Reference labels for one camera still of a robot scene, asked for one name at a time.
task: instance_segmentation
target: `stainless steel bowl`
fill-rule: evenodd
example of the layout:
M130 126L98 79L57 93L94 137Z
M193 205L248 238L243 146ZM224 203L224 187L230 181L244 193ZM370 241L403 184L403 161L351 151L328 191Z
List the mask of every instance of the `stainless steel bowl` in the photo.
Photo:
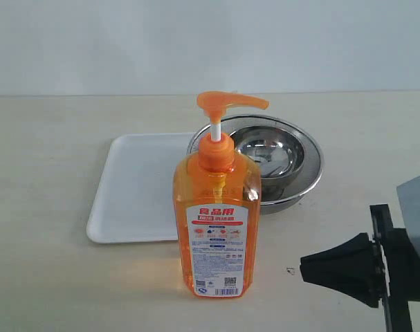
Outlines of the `stainless steel bowl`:
M207 125L191 139L187 153L197 151ZM316 141L295 125L262 115L228 116L222 131L241 153L258 162L262 175L261 213L284 210L312 190L322 176L323 157Z

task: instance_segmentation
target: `dish soap bottle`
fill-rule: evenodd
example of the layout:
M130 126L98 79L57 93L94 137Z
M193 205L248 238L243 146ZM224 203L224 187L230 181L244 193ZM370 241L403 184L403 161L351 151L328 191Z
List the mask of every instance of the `dish soap bottle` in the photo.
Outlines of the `dish soap bottle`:
M174 174L174 210L185 284L200 297L239 297L253 280L260 170L221 133L228 107L265 109L263 99L210 91L197 97L210 133Z

